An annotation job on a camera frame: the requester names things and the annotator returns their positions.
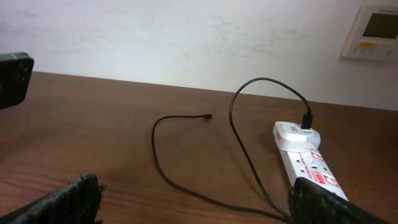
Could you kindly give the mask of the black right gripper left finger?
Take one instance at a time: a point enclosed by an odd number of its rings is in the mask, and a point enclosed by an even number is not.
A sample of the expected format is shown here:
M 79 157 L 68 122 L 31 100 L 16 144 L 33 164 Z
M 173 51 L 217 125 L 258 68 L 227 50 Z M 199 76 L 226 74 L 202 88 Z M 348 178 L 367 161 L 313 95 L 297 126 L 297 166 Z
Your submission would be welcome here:
M 1 224 L 95 224 L 107 185 L 82 174 L 61 189 L 1 217 Z

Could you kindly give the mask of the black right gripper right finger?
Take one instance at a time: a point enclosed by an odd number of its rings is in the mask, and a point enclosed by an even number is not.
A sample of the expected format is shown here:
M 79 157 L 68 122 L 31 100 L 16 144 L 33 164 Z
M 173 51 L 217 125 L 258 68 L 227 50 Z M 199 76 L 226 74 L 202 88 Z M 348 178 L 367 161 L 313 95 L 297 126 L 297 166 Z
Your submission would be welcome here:
M 304 177 L 291 188 L 289 210 L 294 223 L 389 224 Z

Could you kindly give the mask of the black smartphone silver frame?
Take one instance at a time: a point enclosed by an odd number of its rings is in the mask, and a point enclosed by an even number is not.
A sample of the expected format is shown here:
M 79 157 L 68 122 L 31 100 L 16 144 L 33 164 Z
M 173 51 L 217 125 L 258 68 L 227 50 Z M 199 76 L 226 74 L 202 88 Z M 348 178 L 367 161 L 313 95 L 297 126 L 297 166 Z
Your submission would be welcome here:
M 1 109 L 25 100 L 34 59 L 25 52 L 1 54 Z

